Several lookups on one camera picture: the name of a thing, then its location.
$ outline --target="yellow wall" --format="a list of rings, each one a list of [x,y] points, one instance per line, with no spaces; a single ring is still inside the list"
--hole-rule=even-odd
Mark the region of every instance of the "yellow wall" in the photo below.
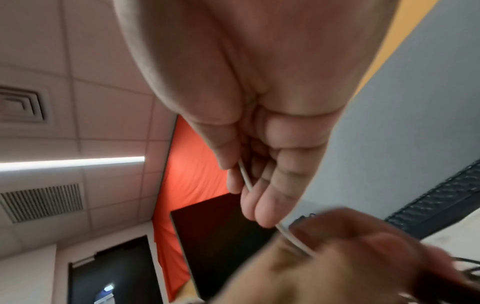
[[[401,0],[382,47],[363,76],[355,95],[372,78],[402,41],[412,32],[439,0]]]

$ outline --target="linear ceiling light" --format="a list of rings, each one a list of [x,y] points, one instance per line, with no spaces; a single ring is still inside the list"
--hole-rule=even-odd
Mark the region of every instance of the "linear ceiling light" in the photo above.
[[[15,163],[0,163],[0,172],[141,162],[145,162],[144,156],[25,161]]]

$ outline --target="ceiling vent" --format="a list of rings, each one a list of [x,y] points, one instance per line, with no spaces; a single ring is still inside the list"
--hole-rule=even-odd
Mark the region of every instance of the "ceiling vent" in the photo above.
[[[0,121],[45,123],[45,109],[35,91],[0,86]]]
[[[0,204],[14,224],[83,209],[78,184],[0,193]]]

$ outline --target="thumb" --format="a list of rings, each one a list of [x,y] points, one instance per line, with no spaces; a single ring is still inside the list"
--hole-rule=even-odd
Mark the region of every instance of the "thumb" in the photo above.
[[[421,268],[421,253],[405,240],[381,232],[326,244],[314,259],[327,278],[322,293],[331,303],[395,303],[411,290]]]

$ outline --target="red curtain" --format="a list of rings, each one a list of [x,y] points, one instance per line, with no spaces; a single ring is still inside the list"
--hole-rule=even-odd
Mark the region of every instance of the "red curtain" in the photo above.
[[[170,211],[226,194],[226,184],[213,152],[179,116],[152,219],[169,301],[190,278]]]

